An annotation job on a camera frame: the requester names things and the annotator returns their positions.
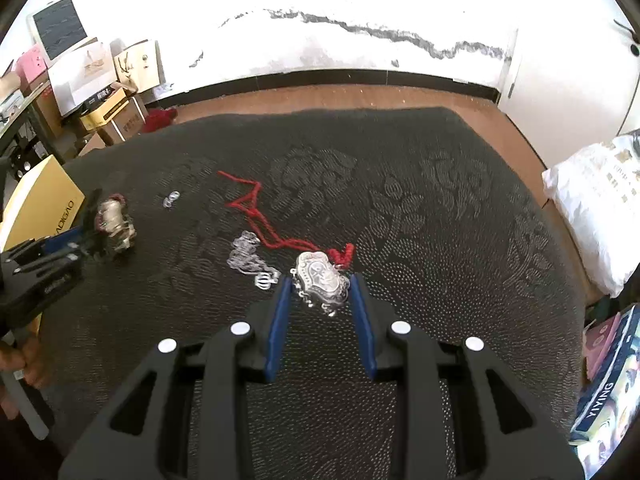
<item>blue gripper pad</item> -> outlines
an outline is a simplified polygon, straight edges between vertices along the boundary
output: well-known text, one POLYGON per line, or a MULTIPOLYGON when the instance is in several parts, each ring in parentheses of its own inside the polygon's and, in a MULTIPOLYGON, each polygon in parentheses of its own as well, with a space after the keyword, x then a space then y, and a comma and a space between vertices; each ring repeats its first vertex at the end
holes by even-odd
POLYGON ((284 341, 287 337, 287 324, 289 323, 289 305, 291 300, 291 278, 284 278, 280 293, 276 298, 276 307, 273 313, 273 322, 267 339, 267 362, 264 366, 264 375, 267 382, 273 383, 278 368, 284 341))
POLYGON ((59 235, 47 238, 44 241, 42 250, 45 254, 57 253, 60 249, 64 249, 69 242, 77 242, 82 236, 82 227, 73 227, 68 231, 61 232, 59 235))
POLYGON ((376 376, 376 353, 374 349, 374 335, 371 330, 371 323, 367 315, 367 306, 365 305, 364 295, 360 290, 360 284, 356 275, 351 276, 351 288, 349 291, 351 297, 351 313, 353 315, 353 323, 358 336, 358 348, 360 351, 360 359, 367 375, 373 379, 376 376))

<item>white bag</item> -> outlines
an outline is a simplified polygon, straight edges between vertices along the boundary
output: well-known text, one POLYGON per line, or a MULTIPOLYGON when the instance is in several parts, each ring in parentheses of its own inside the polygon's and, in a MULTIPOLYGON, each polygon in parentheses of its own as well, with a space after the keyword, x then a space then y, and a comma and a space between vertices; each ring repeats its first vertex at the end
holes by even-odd
POLYGON ((60 57, 49 68, 49 79, 60 113, 65 115, 118 77, 109 47, 98 41, 60 57))
POLYGON ((640 157, 633 139, 592 144, 542 174, 588 277, 612 298, 640 264, 640 157))

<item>red string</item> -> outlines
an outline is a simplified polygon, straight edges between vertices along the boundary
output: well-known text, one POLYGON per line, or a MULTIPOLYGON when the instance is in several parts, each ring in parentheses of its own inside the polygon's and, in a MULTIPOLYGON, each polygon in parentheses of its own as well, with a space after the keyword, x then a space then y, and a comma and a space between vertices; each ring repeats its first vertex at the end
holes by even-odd
MULTIPOLYGON (((282 247, 286 247, 289 249, 295 249, 297 251, 320 250, 318 246, 311 242, 308 242, 307 240, 300 240, 298 238, 280 238, 276 230, 267 220, 266 216, 264 216, 258 209, 258 193, 262 189, 262 184, 260 182, 238 178, 226 173, 225 171, 218 171, 218 174, 221 176, 225 176, 228 179, 233 180, 234 182, 254 186, 254 188, 249 193, 241 196, 236 200, 233 200, 233 202, 229 202, 228 204, 226 204, 226 206, 238 209, 246 215, 246 220, 249 222, 251 229, 254 230, 254 232, 258 235, 258 238, 260 238, 261 243, 263 243, 265 247, 267 247, 268 249, 280 249, 282 247), (265 231, 269 234, 270 239, 265 236, 262 229, 265 229, 265 231)), ((343 269, 347 269, 351 265, 351 260, 353 259, 353 253, 355 252, 355 250, 355 245, 346 244, 343 253, 336 249, 329 249, 327 251, 327 255, 335 265, 341 266, 343 269)))

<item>silver bracelet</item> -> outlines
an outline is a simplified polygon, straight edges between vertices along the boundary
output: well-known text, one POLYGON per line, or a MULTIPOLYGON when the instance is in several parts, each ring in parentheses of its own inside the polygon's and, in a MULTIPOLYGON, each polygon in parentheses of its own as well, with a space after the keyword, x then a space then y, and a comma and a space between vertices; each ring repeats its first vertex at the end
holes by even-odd
POLYGON ((242 231, 239 238, 231 244, 233 250, 226 261, 232 269, 243 274, 255 276, 255 286, 262 290, 268 290, 271 283, 278 283, 280 271, 268 266, 255 254, 255 249, 260 245, 260 238, 251 231, 242 231))

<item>yellow box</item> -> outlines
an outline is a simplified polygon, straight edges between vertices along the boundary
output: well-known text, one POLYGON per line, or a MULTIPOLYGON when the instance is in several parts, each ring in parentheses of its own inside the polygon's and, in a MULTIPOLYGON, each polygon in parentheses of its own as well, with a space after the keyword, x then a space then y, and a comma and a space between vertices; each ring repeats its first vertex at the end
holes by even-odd
POLYGON ((124 88, 118 88, 93 112, 89 112, 80 117, 85 129, 87 129, 87 131, 95 130, 108 123, 115 114, 115 111, 120 108, 120 102, 126 98, 124 88))
POLYGON ((82 191, 49 155, 22 177, 4 208, 0 251, 66 231, 83 200, 82 191))

